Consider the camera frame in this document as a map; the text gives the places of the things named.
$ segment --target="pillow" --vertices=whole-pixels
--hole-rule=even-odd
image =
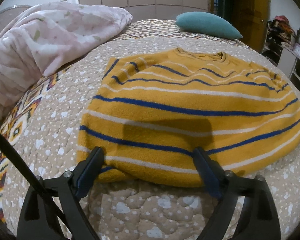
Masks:
[[[176,24],[187,32],[203,33],[225,39],[243,38],[229,22],[212,13],[182,13],[177,16]]]

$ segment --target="pink blanket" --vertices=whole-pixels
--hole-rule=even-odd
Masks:
[[[117,35],[131,20],[123,8],[64,2],[20,14],[0,33],[0,121],[29,86]]]

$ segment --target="white polka dot pattern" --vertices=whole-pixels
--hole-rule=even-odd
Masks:
[[[15,145],[30,169],[47,179],[75,168],[81,116],[100,87],[110,57],[158,52],[178,46],[192,52],[224,51],[284,76],[258,53],[217,41],[155,37],[103,44],[61,76],[31,117],[29,127]],[[300,99],[300,93],[296,91],[296,94]],[[300,144],[292,153],[258,174],[265,176],[270,186],[278,210],[282,239],[286,239],[300,221]],[[12,165],[6,178],[3,211],[8,227],[16,233],[28,184]],[[200,189],[153,185],[136,180],[95,184],[81,204],[100,237],[194,240],[206,225],[217,202]],[[239,201],[225,238],[233,234],[241,207]]]

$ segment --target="blue stripe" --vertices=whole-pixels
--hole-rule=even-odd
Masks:
[[[117,76],[112,76],[112,78],[120,85],[125,84],[125,82],[122,83]]]
[[[166,70],[168,70],[168,71],[170,71],[170,72],[172,72],[172,73],[178,74],[179,76],[183,76],[183,77],[190,77],[190,76],[191,76],[191,75],[190,75],[190,76],[184,75],[184,74],[182,74],[181,72],[176,71],[176,70],[174,70],[174,69],[172,69],[172,68],[169,68],[169,67],[167,67],[167,66],[162,66],[162,65],[152,65],[152,66],[166,69]],[[209,71],[209,72],[215,74],[217,77],[221,77],[221,78],[227,78],[227,77],[229,77],[232,73],[237,73],[236,71],[232,71],[232,72],[231,72],[229,75],[227,75],[227,76],[221,76],[220,74],[214,72],[213,70],[211,70],[211,69],[209,69],[209,68],[200,68],[200,69],[198,69],[197,71],[199,71],[199,70],[207,70],[207,71]]]
[[[155,82],[160,82],[162,84],[171,84],[171,85],[180,85],[180,86],[186,86],[187,84],[191,83],[191,82],[199,82],[202,83],[204,85],[207,86],[211,86],[211,87],[215,87],[215,86],[225,86],[225,85],[232,85],[232,84],[244,84],[244,85],[252,85],[252,86],[261,86],[261,87],[266,87],[270,90],[275,90],[277,93],[282,91],[288,84],[285,84],[281,89],[276,90],[274,87],[270,87],[268,84],[266,83],[255,83],[255,82],[250,82],[250,81],[232,81],[230,83],[226,83],[226,84],[209,84],[201,79],[192,79],[186,83],[176,83],[176,82],[168,82],[168,81],[163,81],[160,79],[144,79],[144,78],[135,78],[135,79],[128,79],[126,82],[120,82],[118,77],[116,76],[112,76],[113,79],[116,80],[116,82],[120,85],[124,85],[126,82],[134,82],[134,81],[145,81],[145,82],[149,82],[149,81],[155,81]]]
[[[274,77],[272,78],[272,80],[275,80],[276,78],[277,78],[277,73],[274,74]],[[288,83],[284,84],[284,85],[282,86],[281,90],[284,90],[284,88],[285,88],[286,86],[288,86],[288,85],[289,85]]]
[[[291,128],[295,127],[299,122],[300,122],[300,119],[298,121],[296,121],[295,123],[289,125],[286,128],[283,128],[281,130],[277,130],[277,131],[273,131],[273,132],[269,132],[269,133],[265,133],[265,134],[260,134],[260,135],[254,136],[250,139],[247,139],[247,140],[244,140],[242,142],[235,143],[235,144],[232,144],[232,145],[229,145],[229,146],[207,150],[206,153],[209,154],[209,155],[214,154],[214,153],[219,153],[219,152],[223,152],[223,151],[226,151],[226,150],[231,150],[233,148],[237,148],[237,147],[249,144],[249,143],[253,143],[253,142],[256,142],[256,141],[263,140],[263,139],[268,139],[268,138],[277,136],[279,134],[282,134],[282,133],[290,130]],[[182,153],[182,154],[185,154],[185,155],[188,155],[188,156],[192,157],[192,152],[187,151],[187,150],[182,149],[182,148],[179,148],[179,147],[156,145],[156,144],[150,144],[150,143],[140,143],[140,142],[134,142],[134,141],[118,139],[118,138],[108,136],[108,135],[96,132],[94,130],[91,130],[85,125],[81,125],[80,130],[84,130],[88,134],[90,134],[90,135],[92,135],[96,138],[99,138],[99,139],[102,139],[102,140],[105,140],[105,141],[108,141],[108,142],[116,143],[116,144],[119,144],[119,145],[126,145],[126,146],[131,146],[131,147],[140,147],[140,148],[159,150],[159,151],[176,152],[176,153]]]
[[[140,70],[138,69],[138,65],[137,65],[136,63],[134,63],[134,62],[131,61],[130,64],[134,65],[134,68],[135,68],[135,70],[136,70],[137,72],[140,71]]]
[[[168,106],[164,104],[154,103],[154,102],[147,102],[138,99],[130,99],[130,98],[105,98],[101,95],[95,95],[93,99],[100,99],[105,102],[122,102],[125,104],[131,104],[136,106],[144,106],[154,109],[160,109],[175,113],[181,114],[190,114],[190,115],[201,115],[201,116],[263,116],[269,114],[277,114],[286,109],[289,105],[298,101],[298,98],[293,99],[289,103],[285,105],[285,107],[278,111],[272,112],[246,112],[246,111],[209,111],[209,110],[198,110],[198,109],[189,109],[183,107],[176,107],[176,106]]]
[[[281,130],[277,130],[277,131],[273,131],[273,132],[269,132],[269,133],[265,133],[265,134],[260,134],[260,135],[257,135],[255,137],[252,137],[250,139],[247,139],[247,140],[244,140],[242,142],[235,143],[235,144],[232,144],[232,145],[229,145],[229,146],[207,150],[206,153],[207,154],[213,154],[213,153],[223,152],[223,151],[226,151],[226,150],[230,150],[230,149],[233,149],[233,148],[236,148],[236,147],[243,146],[245,144],[253,143],[253,142],[256,142],[256,141],[263,140],[263,139],[268,139],[268,138],[271,138],[273,136],[282,134],[282,133],[290,130],[291,128],[295,127],[298,123],[300,123],[300,119],[298,121],[296,121],[295,123],[293,123],[292,125],[289,125],[288,127],[283,128]]]
[[[111,167],[111,166],[106,166],[106,167],[104,167],[104,168],[102,168],[101,170],[100,170],[100,173],[104,173],[104,172],[106,172],[106,171],[109,171],[109,170],[112,170],[113,168]]]
[[[182,74],[182,73],[179,72],[179,71],[176,71],[176,70],[174,70],[174,69],[172,69],[172,68],[169,68],[169,67],[166,67],[166,66],[162,66],[162,65],[152,65],[152,66],[166,69],[166,70],[168,70],[168,71],[170,71],[170,72],[172,72],[172,73],[175,73],[175,74],[177,74],[177,75],[179,75],[179,76],[189,77],[189,76],[187,76],[187,75]]]
[[[140,147],[140,148],[147,148],[151,150],[159,150],[159,151],[167,151],[167,152],[176,152],[176,153],[182,153],[185,155],[192,156],[192,152],[189,152],[185,149],[179,148],[179,147],[174,147],[174,146],[165,146],[165,145],[156,145],[156,144],[150,144],[150,143],[140,143],[140,142],[133,142],[133,141],[128,141],[128,140],[123,140],[123,139],[118,139],[112,136],[108,136],[99,132],[96,132],[94,130],[89,129],[85,125],[80,126],[80,130],[86,131],[88,134],[97,137],[99,139],[102,139],[104,141],[112,142],[112,143],[117,143],[120,145],[127,145],[127,146],[132,146],[132,147]]]
[[[266,71],[266,70],[258,70],[256,72],[249,72],[249,73],[247,73],[246,77],[249,76],[250,74],[256,74],[256,73],[260,73],[260,72],[267,72],[268,73],[268,71]]]
[[[119,59],[117,58],[115,60],[115,62],[113,62],[112,66],[108,69],[108,71],[106,72],[106,74],[103,76],[102,79],[104,79],[109,74],[109,72],[114,68],[114,66],[118,63],[118,61],[119,61]]]

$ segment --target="bed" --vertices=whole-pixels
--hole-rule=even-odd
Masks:
[[[284,77],[300,100],[298,90],[279,69],[240,41],[182,32],[172,20],[142,20],[78,62],[40,79],[10,112],[1,133],[36,175],[47,179],[73,170],[81,116],[100,86],[109,57],[175,47],[191,52],[224,51],[254,61]],[[300,222],[300,144],[257,174],[266,178],[277,207],[282,239],[287,239]],[[17,231],[27,188],[28,183],[0,152],[0,219],[13,233]],[[199,188],[185,190],[141,180],[95,183],[81,200],[85,214],[102,239],[194,240],[216,204]],[[240,198],[225,239],[234,233],[242,204]]]

